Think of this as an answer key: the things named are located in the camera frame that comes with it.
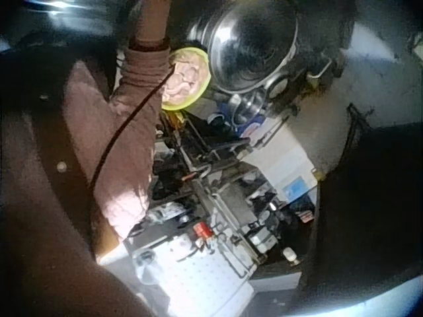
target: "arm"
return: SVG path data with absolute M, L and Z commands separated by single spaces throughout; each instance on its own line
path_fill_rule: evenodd
M 169 72 L 165 40 L 169 7 L 170 0 L 145 2 L 135 37 L 125 53 L 120 86 L 109 103 L 103 100 L 83 63 L 75 65 L 65 92 L 65 118 L 89 180 L 112 134 Z M 102 169 L 95 197 L 116 237 L 99 246 L 99 254 L 113 249 L 147 211 L 160 110 L 161 93 L 157 93 L 119 138 Z

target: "dark surface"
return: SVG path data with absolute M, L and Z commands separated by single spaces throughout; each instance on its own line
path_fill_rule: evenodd
M 315 257 L 293 311 L 351 306 L 421 273 L 421 129 L 362 137 L 322 183 Z

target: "floor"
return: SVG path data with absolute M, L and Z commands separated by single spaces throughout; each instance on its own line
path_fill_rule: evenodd
M 418 23 L 400 1 L 357 0 L 358 19 L 352 43 L 344 51 L 346 68 L 330 90 L 300 103 L 301 111 L 288 125 L 311 162 L 332 170 L 346 140 L 346 107 L 354 103 L 372 127 L 422 121 L 422 67 L 407 52 Z

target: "white pegboard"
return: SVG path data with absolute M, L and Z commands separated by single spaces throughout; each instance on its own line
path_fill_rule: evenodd
M 177 262 L 169 256 L 169 249 L 164 243 L 154 252 L 163 270 L 159 286 L 171 299 L 170 316 L 236 317 L 249 303 L 252 297 L 252 287 L 247 283 L 250 273 L 245 270 L 240 277 L 218 250 Z
M 254 294 L 254 289 L 250 284 L 245 283 L 241 288 L 234 294 L 230 301 L 216 312 L 213 317 L 234 317 L 240 316 L 244 309 L 247 307 L 250 301 L 245 299 L 251 299 Z

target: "person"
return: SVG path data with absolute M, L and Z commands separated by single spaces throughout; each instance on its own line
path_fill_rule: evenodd
M 147 211 L 160 91 L 111 150 L 91 209 L 88 183 L 116 129 L 169 72 L 170 2 L 143 2 L 111 95 L 116 54 L 96 58 L 94 42 L 0 56 L 2 316 L 151 315 L 93 254 L 113 250 Z

